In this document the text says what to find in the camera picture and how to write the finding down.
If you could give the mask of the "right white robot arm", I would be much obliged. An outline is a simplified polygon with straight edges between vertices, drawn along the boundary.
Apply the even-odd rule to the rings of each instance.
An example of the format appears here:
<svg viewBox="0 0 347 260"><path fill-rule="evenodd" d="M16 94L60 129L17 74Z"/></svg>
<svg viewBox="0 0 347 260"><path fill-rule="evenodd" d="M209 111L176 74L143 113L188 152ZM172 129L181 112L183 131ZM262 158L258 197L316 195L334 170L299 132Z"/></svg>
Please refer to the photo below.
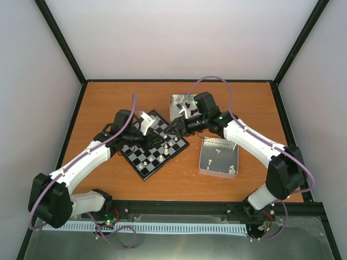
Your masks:
<svg viewBox="0 0 347 260"><path fill-rule="evenodd" d="M285 200L313 175L304 165L301 150L296 145L274 142L248 127L230 111L222 112L209 92L197 94L194 103L198 115L188 117L182 108L164 130L166 135L189 137L207 129L231 141L256 157L267 169L265 183L242 202L244 215L253 219L269 204Z"/></svg>

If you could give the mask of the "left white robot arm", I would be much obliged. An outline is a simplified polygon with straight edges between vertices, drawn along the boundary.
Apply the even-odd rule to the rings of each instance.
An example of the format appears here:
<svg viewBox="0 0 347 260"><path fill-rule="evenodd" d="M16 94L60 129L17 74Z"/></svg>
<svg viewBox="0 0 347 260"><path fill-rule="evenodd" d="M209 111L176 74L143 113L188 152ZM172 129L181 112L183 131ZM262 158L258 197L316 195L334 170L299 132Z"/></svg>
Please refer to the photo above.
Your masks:
<svg viewBox="0 0 347 260"><path fill-rule="evenodd" d="M150 150L164 142L164 138L153 130L158 123L155 117L144 112L139 114L141 120L136 128L133 126L134 112L119 110L114 121L108 123L73 160L48 175L38 174L33 180L28 203L30 215L54 228L87 212L95 212L101 218L109 217L113 211L110 194L97 188L82 194L73 194L73 191L95 168L125 145Z"/></svg>

